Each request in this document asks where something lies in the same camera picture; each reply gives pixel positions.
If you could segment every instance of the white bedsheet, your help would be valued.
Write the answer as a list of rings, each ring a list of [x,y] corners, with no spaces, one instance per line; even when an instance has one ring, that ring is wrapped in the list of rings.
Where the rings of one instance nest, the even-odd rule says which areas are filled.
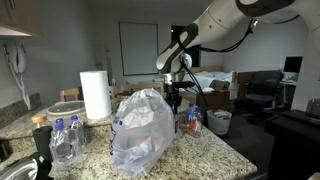
[[[201,89],[208,88],[213,80],[219,81],[227,81],[230,83],[229,91],[230,91],[230,100],[236,99],[238,94],[239,85],[237,83],[232,83],[232,75],[233,72],[225,73],[225,72],[207,72],[202,71],[199,73],[194,73],[195,78],[198,80]],[[183,77],[182,81],[192,81],[189,74],[186,74]],[[188,88],[187,91],[197,92],[191,88]]]

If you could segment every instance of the trash can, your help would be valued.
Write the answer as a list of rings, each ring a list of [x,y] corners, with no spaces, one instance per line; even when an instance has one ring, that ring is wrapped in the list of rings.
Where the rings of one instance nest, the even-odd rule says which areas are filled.
[[[225,135],[229,130],[230,120],[232,114],[224,110],[209,110],[208,128],[211,132],[217,135]]]

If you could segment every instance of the black chair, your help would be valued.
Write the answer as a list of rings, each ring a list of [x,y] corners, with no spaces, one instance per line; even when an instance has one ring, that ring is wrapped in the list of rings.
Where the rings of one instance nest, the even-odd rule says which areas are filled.
[[[272,102],[278,99],[283,89],[280,84],[282,78],[283,74],[280,71],[259,71],[252,75],[251,83],[248,84],[247,98],[253,103],[252,111],[255,115],[248,117],[248,122],[256,123],[272,116],[271,113],[263,112],[263,110],[267,104],[275,108]]]
[[[306,112],[320,116],[320,99],[311,99]]]

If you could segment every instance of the computer monitor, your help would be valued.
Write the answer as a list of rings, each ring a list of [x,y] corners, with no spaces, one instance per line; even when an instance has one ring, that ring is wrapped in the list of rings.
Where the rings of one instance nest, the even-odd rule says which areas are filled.
[[[301,63],[301,56],[287,57],[283,68],[284,80],[297,81]]]
[[[287,57],[284,64],[283,72],[299,73],[302,63],[301,56]]]

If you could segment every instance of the paper towel roll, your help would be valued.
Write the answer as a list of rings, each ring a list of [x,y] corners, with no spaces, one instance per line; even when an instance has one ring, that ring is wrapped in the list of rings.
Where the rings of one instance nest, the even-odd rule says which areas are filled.
[[[89,119],[101,119],[111,114],[107,71],[81,72],[80,79]]]

